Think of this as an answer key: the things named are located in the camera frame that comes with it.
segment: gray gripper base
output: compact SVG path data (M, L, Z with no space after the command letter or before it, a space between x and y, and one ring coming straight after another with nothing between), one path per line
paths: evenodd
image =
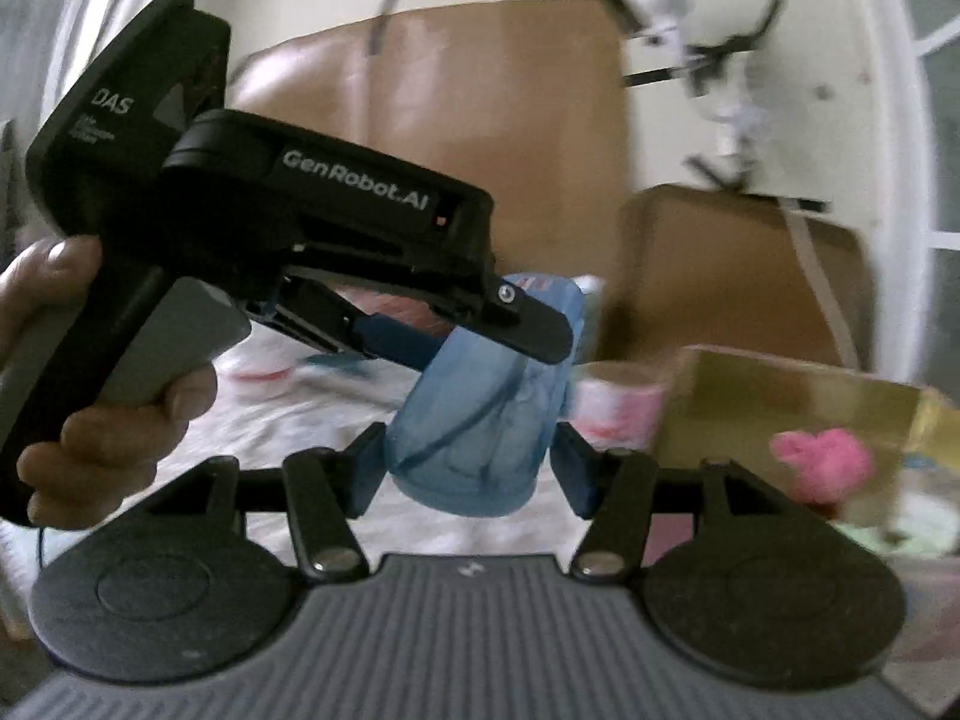
M163 688L58 674L11 720L918 720L877 678L784 695L724 683L656 637L627 590L553 557L386 557L311 590L241 664Z

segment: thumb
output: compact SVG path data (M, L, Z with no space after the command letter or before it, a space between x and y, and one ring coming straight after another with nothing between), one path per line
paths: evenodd
M0 275L0 362L6 362L31 317L46 306L62 306L83 296L103 252L100 241L78 236L37 242Z

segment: white logo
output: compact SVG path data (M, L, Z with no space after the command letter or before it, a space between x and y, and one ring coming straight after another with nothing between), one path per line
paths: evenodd
M481 563L478 563L476 560L471 560L467 565L461 565L457 569L457 573L462 577L467 577L467 579L474 579L480 574L487 573L487 570Z
M430 201L427 194L420 194L417 191L402 191L396 184L377 181L366 173L353 172L346 165L330 165L327 162L318 162L315 159L304 159L304 155L300 151L287 151L283 156L283 164L291 170L300 170L310 173L310 175L326 178L329 181L338 181L360 191L371 191L378 197L385 197L404 205L411 205L418 211L424 210L426 204Z
M97 94L93 95L93 100L90 100L98 108L109 108L117 116L126 116L128 111L133 107L133 98L120 98L120 95L113 93L109 89L101 89Z

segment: black cable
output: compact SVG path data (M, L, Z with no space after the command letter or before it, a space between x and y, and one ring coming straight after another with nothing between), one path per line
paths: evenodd
M43 570L43 534L46 531L46 528L37 528L37 573Z

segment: screw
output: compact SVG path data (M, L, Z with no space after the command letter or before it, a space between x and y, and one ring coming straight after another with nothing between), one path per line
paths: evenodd
M360 556L349 547L331 547L313 556L313 567L325 574L346 574L360 565Z
M623 558L616 552L587 552L577 558L577 568L586 577L610 579L625 567Z

